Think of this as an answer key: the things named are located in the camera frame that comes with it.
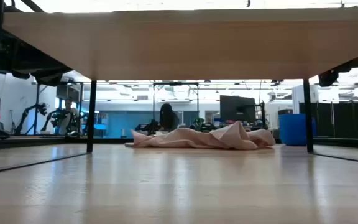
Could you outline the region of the black table edge frame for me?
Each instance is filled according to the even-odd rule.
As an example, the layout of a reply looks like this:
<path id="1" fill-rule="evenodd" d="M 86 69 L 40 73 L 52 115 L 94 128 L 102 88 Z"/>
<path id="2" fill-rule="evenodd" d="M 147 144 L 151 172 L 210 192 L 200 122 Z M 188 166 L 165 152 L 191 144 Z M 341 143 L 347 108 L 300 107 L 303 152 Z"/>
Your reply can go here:
<path id="1" fill-rule="evenodd" d="M 9 138 L 0 139 L 0 149 L 53 144 L 86 144 L 87 142 L 86 138 Z M 358 139 L 351 138 L 314 138 L 313 143 L 314 145 L 358 148 Z"/>

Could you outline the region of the black monitor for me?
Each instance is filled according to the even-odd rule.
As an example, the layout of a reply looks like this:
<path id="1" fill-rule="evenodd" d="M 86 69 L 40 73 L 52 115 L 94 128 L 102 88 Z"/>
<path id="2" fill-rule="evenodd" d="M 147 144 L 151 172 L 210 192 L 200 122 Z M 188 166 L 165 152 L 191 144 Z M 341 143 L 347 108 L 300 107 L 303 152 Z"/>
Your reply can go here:
<path id="1" fill-rule="evenodd" d="M 222 121 L 253 123 L 256 120 L 254 98 L 221 95 L 219 102 L 220 118 Z"/>

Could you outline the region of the person with dark hair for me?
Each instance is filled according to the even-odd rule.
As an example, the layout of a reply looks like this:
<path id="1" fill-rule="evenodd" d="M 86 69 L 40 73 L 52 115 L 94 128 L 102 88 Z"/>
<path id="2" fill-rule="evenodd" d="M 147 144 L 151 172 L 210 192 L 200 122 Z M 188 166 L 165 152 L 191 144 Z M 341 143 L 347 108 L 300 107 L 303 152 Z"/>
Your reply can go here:
<path id="1" fill-rule="evenodd" d="M 161 131 L 173 131 L 179 125 L 179 119 L 177 114 L 173 111 L 171 104 L 164 103 L 160 109 L 160 130 Z"/>

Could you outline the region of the pink cloth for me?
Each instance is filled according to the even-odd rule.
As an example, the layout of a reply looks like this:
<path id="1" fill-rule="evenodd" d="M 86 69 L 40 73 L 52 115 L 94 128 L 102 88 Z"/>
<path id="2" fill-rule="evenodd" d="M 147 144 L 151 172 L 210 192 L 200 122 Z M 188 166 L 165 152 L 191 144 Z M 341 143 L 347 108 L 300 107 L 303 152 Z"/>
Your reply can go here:
<path id="1" fill-rule="evenodd" d="M 269 130 L 258 129 L 247 132 L 242 123 L 233 124 L 203 133 L 190 128 L 178 128 L 169 133 L 146 136 L 132 132 L 133 143 L 126 143 L 131 148 L 197 148 L 197 149 L 236 149 L 251 151 L 271 147 L 276 141 Z"/>

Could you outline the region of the black partition wall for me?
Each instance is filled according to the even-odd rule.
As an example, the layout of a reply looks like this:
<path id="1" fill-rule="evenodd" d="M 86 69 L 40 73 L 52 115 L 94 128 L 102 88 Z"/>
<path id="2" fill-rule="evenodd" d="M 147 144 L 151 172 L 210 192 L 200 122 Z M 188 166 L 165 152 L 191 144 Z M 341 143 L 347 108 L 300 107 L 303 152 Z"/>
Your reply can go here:
<path id="1" fill-rule="evenodd" d="M 358 138 L 358 103 L 312 103 L 315 138 Z"/>

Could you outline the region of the wooden shelf with black legs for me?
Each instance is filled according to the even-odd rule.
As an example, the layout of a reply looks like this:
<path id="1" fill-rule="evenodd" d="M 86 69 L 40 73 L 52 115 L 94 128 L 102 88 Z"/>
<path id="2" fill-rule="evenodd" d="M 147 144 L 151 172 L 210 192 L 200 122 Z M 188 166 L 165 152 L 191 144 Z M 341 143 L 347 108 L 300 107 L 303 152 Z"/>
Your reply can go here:
<path id="1" fill-rule="evenodd" d="M 160 11 L 7 12 L 8 32 L 91 80 L 92 153 L 97 82 L 177 78 L 300 78 L 334 73 L 358 58 L 358 7 Z"/>

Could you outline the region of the large blue bin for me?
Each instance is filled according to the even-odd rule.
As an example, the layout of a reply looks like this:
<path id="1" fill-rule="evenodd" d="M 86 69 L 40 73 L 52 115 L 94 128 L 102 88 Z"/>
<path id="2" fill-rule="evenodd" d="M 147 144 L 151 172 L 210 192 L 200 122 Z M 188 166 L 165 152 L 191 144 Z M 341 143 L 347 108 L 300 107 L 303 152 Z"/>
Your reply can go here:
<path id="1" fill-rule="evenodd" d="M 306 116 L 304 114 L 282 114 L 278 118 L 280 140 L 287 146 L 306 146 Z"/>

